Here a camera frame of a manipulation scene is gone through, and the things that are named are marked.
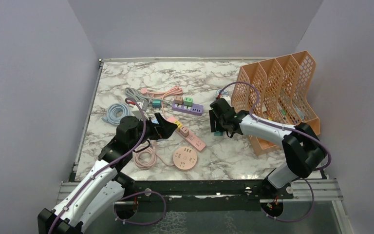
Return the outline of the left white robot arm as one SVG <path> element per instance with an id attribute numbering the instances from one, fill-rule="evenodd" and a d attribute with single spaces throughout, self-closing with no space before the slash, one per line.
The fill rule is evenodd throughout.
<path id="1" fill-rule="evenodd" d="M 115 201 L 133 196 L 133 179 L 121 170 L 135 149 L 147 140 L 168 139 L 177 125 L 155 113 L 157 123 L 149 118 L 126 116 L 116 128 L 116 135 L 102 149 L 90 172 L 74 190 L 52 210 L 43 209 L 38 217 L 40 234 L 82 234 Z"/>

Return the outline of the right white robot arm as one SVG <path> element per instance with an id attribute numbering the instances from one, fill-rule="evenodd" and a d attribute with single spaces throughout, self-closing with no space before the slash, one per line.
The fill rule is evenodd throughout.
<path id="1" fill-rule="evenodd" d="M 293 180 L 307 178 L 325 159 L 325 148 L 307 123 L 280 124 L 249 111 L 236 112 L 223 98 L 210 104 L 209 116 L 212 132 L 227 132 L 229 137 L 234 134 L 258 137 L 283 149 L 285 162 L 262 181 L 262 194 L 267 198 L 274 198 Z"/>

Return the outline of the teal charger plug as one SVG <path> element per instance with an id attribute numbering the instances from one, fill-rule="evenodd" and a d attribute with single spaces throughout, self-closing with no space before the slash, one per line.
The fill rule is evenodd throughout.
<path id="1" fill-rule="evenodd" d="M 213 133 L 214 136 L 223 136 L 224 133 L 223 132 L 220 132 L 220 131 L 216 131 Z"/>

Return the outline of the yellow charger plug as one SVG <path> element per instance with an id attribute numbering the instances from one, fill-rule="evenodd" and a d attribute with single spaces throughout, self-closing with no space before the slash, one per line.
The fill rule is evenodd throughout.
<path id="1" fill-rule="evenodd" d="M 181 127 L 183 126 L 182 123 L 179 122 L 179 121 L 175 121 L 174 124 L 177 125 L 177 128 L 178 128 L 178 129 L 181 128 Z"/>

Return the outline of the pink dual USB charger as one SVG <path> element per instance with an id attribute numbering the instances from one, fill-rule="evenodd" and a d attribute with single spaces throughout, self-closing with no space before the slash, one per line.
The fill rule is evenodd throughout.
<path id="1" fill-rule="evenodd" d="M 175 96 L 174 97 L 174 103 L 182 105 L 184 102 L 184 99 L 182 96 Z"/>

